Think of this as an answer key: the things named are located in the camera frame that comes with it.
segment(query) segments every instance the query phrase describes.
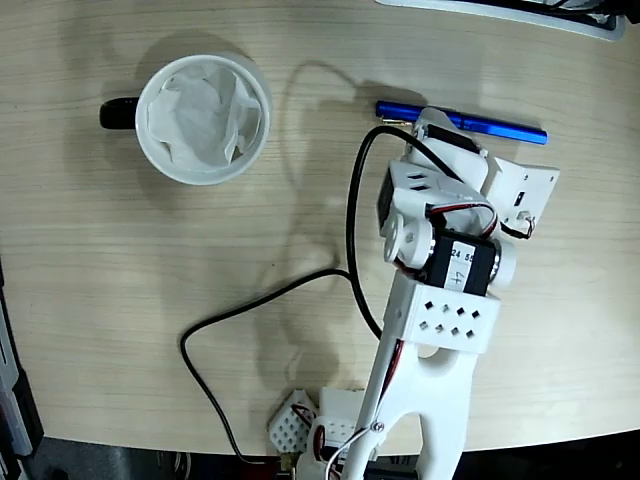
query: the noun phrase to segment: black cable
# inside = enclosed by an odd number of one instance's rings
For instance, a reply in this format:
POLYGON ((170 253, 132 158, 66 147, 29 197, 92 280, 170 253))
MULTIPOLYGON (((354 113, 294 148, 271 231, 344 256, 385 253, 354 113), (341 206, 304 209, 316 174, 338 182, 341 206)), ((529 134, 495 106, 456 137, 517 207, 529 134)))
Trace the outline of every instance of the black cable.
POLYGON ((362 172, 364 170, 364 163, 366 161, 369 150, 371 149, 371 145, 373 141, 379 135, 387 134, 394 137, 397 137, 401 140, 404 140, 406 143, 410 144, 412 147, 417 149, 420 153, 426 156, 429 160, 433 162, 445 175, 453 178, 454 180, 458 180, 462 182, 460 177, 456 175, 456 173, 451 170, 435 153, 433 153, 427 146, 425 146, 422 142, 417 140, 415 137, 410 135, 409 133, 400 130, 398 128, 394 128, 388 125, 380 125, 378 127, 373 128, 364 138, 362 144, 360 145, 360 149, 356 156, 356 160, 353 166, 353 172, 351 174, 351 182, 349 184, 349 193, 347 197, 347 222, 346 222, 346 260, 348 272, 344 270, 340 270, 338 268, 327 268, 324 270, 319 270, 317 272, 311 273, 309 275, 305 275, 298 280, 291 282, 284 287, 265 295, 264 297, 258 298, 257 300, 253 300, 241 307, 237 307, 227 312, 213 315, 212 317, 206 318, 192 326, 190 326, 181 336, 180 336, 180 354, 182 355, 182 359, 189 370, 189 373, 193 376, 195 381, 198 383, 204 394, 213 405, 213 408, 216 410, 218 416, 220 417, 220 421, 222 422, 222 426, 227 434, 227 438, 229 439, 229 444, 233 452, 236 454, 238 459, 248 464, 264 464, 265 462, 254 462, 240 451, 238 444, 236 442, 235 436, 233 434, 233 430, 231 429, 231 425, 229 424, 229 420, 222 409, 220 403, 213 395, 203 378, 196 370, 193 362, 189 358, 189 353, 187 352, 187 341, 189 338, 196 332, 206 328, 208 326, 214 325, 216 323, 222 322, 229 318, 235 317, 237 315, 241 315, 246 313, 254 308, 258 308, 276 298, 294 290, 302 285, 305 285, 314 280, 329 277, 332 275, 337 275, 342 278, 349 280, 353 289, 353 295, 355 297, 358 308, 360 309, 360 313, 362 314, 365 322, 371 329, 372 333, 380 339, 382 331, 380 330, 380 326, 377 324, 371 311, 369 310, 369 306, 367 305, 366 298, 364 296, 364 292, 362 291, 362 286, 360 285, 360 278, 358 275, 358 265, 356 261, 356 241, 355 241, 355 224, 356 224, 356 212, 358 206, 358 193, 360 191, 360 180, 362 179, 362 172))
POLYGON ((500 230, 513 238, 517 238, 518 240, 529 240, 529 238, 531 238, 529 233, 522 233, 519 230, 514 230, 513 228, 507 227, 502 222, 500 222, 500 230))
POLYGON ((319 278, 329 277, 332 275, 338 275, 340 277, 346 278, 347 280, 351 280, 351 277, 349 276, 349 274, 344 270, 340 270, 337 268, 327 268, 324 270, 319 270, 309 275, 305 275, 304 277, 299 278, 298 280, 295 280, 290 284, 276 290, 275 292, 269 293, 264 297, 258 298, 257 300, 253 300, 252 302, 249 302, 241 307, 234 308, 224 313, 214 315, 205 320, 202 320, 192 325, 191 327, 189 327, 180 337, 180 354, 182 355, 182 359, 184 360, 184 363, 186 364, 187 369, 189 370, 189 373, 191 373, 191 375, 196 380, 198 385, 200 385, 200 388, 205 393, 205 395, 209 399, 209 402, 211 402, 211 405, 213 405, 213 408, 215 408, 216 412, 218 413, 218 416, 220 417, 220 421, 222 422, 222 426, 224 427, 224 430, 227 434, 227 438, 229 439, 229 443, 231 444, 231 448, 233 452, 241 461, 245 463, 249 463, 253 465, 256 465, 256 464, 261 465, 266 462, 254 462, 254 461, 248 460, 247 457, 245 457, 242 454, 242 452, 240 451, 240 448, 238 448, 238 444, 236 442, 235 436, 233 435, 233 430, 231 429, 231 425, 229 424, 229 420, 227 419, 227 416, 225 415, 224 410, 222 409, 222 407, 218 403, 218 400, 216 400, 216 397, 213 395, 213 393, 211 392, 211 390, 209 389, 205 381, 202 379, 202 377, 196 370, 196 367, 191 362, 191 359, 189 358, 189 354, 187 352, 187 340, 189 340, 189 337, 191 335, 198 332, 199 330, 202 330, 203 328, 206 328, 210 325, 214 325, 218 322, 222 322, 223 320, 227 320, 231 317, 235 317, 236 315, 241 315, 243 313, 248 312, 249 310, 253 310, 254 308, 258 308, 264 305, 265 303, 268 303, 271 300, 275 300, 276 298, 284 295, 285 293, 288 293, 291 290, 294 290, 306 283, 313 282, 314 280, 317 280, 319 278))
POLYGON ((351 288, 353 289, 353 296, 358 304, 360 313, 364 317, 364 321, 367 323, 373 334, 380 338, 382 334, 380 327, 376 323, 371 315, 367 301, 360 285, 360 276, 358 275, 358 263, 356 261, 356 212, 358 209, 358 194, 360 192, 360 180, 362 179, 362 172, 364 170, 364 163, 367 159, 369 150, 373 141, 379 135, 391 135, 404 140, 409 145, 414 147, 425 157, 431 160, 436 167, 438 167, 445 175, 455 180, 460 180, 460 177, 444 163, 440 157, 433 153, 427 146, 421 141, 415 138, 413 135, 400 130, 399 128, 391 127, 389 125, 380 125, 369 131, 362 140, 358 155, 353 163, 353 172, 351 173, 351 183, 349 184, 349 195, 347 197, 347 220, 345 226, 346 232, 346 249, 347 249, 347 270, 351 275, 351 288))

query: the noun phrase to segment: white plastic part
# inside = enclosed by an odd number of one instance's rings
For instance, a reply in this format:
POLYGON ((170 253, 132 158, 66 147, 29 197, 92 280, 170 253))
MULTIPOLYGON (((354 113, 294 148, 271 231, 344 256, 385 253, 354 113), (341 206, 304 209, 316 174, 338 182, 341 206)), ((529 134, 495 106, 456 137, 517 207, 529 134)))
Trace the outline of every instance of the white plastic part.
POLYGON ((397 272, 389 303, 385 311, 382 338, 376 352, 369 383, 356 431, 368 431, 351 447, 342 473, 343 480, 362 480, 372 449, 380 445, 387 432, 400 418, 409 413, 420 416, 422 449, 416 470, 421 480, 447 480, 452 478, 466 439, 471 382, 478 351, 484 351, 498 314, 499 300, 452 292, 420 284, 397 272), (449 314, 444 304, 457 306, 471 313, 470 318, 458 320, 456 310, 449 314), (473 312, 480 314, 475 319, 473 312), (435 337, 424 334, 423 321, 442 324, 435 337), (419 345, 436 339, 436 345, 449 344, 445 337, 456 337, 454 325, 479 321, 471 338, 456 341, 456 347, 440 348, 429 358, 420 358, 419 345), (380 399, 386 372, 402 339, 402 354, 397 360, 395 373, 380 399))
POLYGON ((327 462, 316 460, 313 452, 309 449, 298 458, 295 478, 297 480, 324 480, 326 465, 327 462))
POLYGON ((433 287, 397 273, 384 322, 399 339, 479 354, 487 350, 499 311, 500 300, 491 294, 433 287))
POLYGON ((309 424, 313 423, 314 416, 318 414, 317 407, 313 404, 304 390, 294 390, 285 400, 280 410, 269 423, 269 440, 280 453, 300 453, 307 449, 309 426, 293 411, 293 404, 306 407, 305 417, 309 424))
MULTIPOLYGON (((395 210, 401 213, 404 223, 409 223, 411 221, 409 219, 424 219, 425 209, 432 206, 488 203, 484 196, 468 185, 425 167, 392 161, 389 164, 389 172, 394 189, 392 212, 395 210)), ((475 208, 446 213, 445 216, 447 228, 459 232, 480 233, 483 228, 480 225, 487 225, 491 221, 492 214, 486 208, 475 208)), ((383 227, 381 232, 383 236, 387 236, 388 225, 389 221, 383 227)))
POLYGON ((498 270, 491 281, 491 286, 505 288, 509 286, 516 272, 516 247, 509 240, 505 240, 504 237, 500 237, 496 242, 500 249, 500 262, 498 264, 498 270))
MULTIPOLYGON (((455 132, 475 143, 473 138, 458 130, 443 111, 433 107, 424 108, 413 127, 413 135, 418 140, 440 157, 466 185, 479 192, 489 169, 485 159, 477 153, 427 137, 426 131, 429 125, 436 125, 445 130, 455 132)), ((421 165, 431 170, 440 171, 431 160, 415 148, 409 149, 407 161, 414 165, 421 165)))
POLYGON ((470 13, 483 17, 503 18, 516 22, 530 23, 544 27, 565 30, 579 33, 590 37, 601 38, 603 40, 620 40, 624 34, 625 20, 621 15, 615 18, 613 30, 605 30, 592 25, 571 21, 567 18, 550 17, 535 13, 523 12, 511 8, 494 7, 481 3, 460 2, 455 0, 376 0, 384 5, 394 5, 399 7, 427 8, 430 10, 443 10, 458 13, 470 13))
POLYGON ((384 260, 393 263, 400 258, 409 268, 424 267, 431 254, 433 243, 433 226, 424 218, 411 219, 404 224, 401 214, 390 219, 385 231, 384 260))
MULTIPOLYGON (((340 421, 340 425, 345 422, 355 425, 358 419, 358 413, 362 407, 363 398, 364 390, 341 390, 332 387, 322 387, 322 389, 320 389, 320 416, 330 419, 330 422, 340 421)), ((347 433, 353 431, 351 427, 348 428, 347 433)), ((333 435, 334 432, 329 430, 326 433, 333 435)), ((338 434, 338 437, 343 436, 342 431, 339 429, 336 429, 335 433, 338 434)))
MULTIPOLYGON (((316 419, 316 424, 325 428, 325 446, 341 447, 353 435, 363 398, 364 390, 340 390, 330 387, 320 390, 320 416, 316 419)), ((341 452, 338 463, 344 461, 348 452, 349 448, 341 452)), ((371 459, 376 455, 377 450, 374 450, 371 459)))
POLYGON ((557 168, 518 165, 497 157, 494 160, 493 171, 482 192, 497 210, 501 221, 524 231, 529 228, 527 217, 539 224, 560 171, 557 168))
POLYGON ((404 218, 399 213, 391 215, 384 228, 384 261, 395 262, 398 258, 400 245, 402 243, 402 232, 404 230, 404 218))

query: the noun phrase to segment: black mug handle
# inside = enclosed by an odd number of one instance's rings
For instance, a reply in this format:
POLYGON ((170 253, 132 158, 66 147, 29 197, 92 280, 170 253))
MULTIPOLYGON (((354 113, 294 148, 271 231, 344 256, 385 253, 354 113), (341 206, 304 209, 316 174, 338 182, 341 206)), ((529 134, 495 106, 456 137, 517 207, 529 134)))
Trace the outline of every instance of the black mug handle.
POLYGON ((114 98, 100 107, 100 125, 109 130, 136 128, 138 97, 114 98))

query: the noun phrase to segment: cup rim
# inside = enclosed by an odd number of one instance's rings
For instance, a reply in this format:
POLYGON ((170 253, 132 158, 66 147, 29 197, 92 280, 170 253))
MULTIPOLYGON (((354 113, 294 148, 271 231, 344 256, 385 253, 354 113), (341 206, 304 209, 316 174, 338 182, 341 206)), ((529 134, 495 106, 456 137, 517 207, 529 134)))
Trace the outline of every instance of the cup rim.
POLYGON ((247 170, 262 152, 269 135, 271 126, 271 103, 266 83, 261 83, 256 74, 260 75, 258 67, 251 60, 235 53, 216 54, 196 54, 178 58, 153 74, 147 84, 142 89, 135 115, 135 130, 138 137, 138 144, 151 164, 167 177, 177 182, 187 185, 216 185, 231 180, 247 170), (249 150, 238 158, 234 159, 228 166, 210 172, 194 172, 184 168, 179 168, 171 162, 171 155, 166 147, 151 137, 148 129, 147 107, 162 88, 162 85, 171 75, 188 65, 194 65, 203 61, 220 63, 233 70, 236 74, 247 81, 253 89, 260 107, 262 108, 262 118, 256 133, 256 138, 249 150), (255 72, 251 72, 243 63, 249 62, 250 66, 255 66, 255 72))

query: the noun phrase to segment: tissue paper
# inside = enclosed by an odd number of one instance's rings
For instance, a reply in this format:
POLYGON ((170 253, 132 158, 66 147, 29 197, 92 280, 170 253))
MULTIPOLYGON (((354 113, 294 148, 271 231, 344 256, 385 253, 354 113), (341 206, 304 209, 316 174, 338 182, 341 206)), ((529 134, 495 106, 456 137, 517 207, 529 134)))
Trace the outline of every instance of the tissue paper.
POLYGON ((149 104, 149 132, 171 161, 196 172, 228 166, 258 132, 262 110, 250 87, 216 63, 183 68, 149 104))

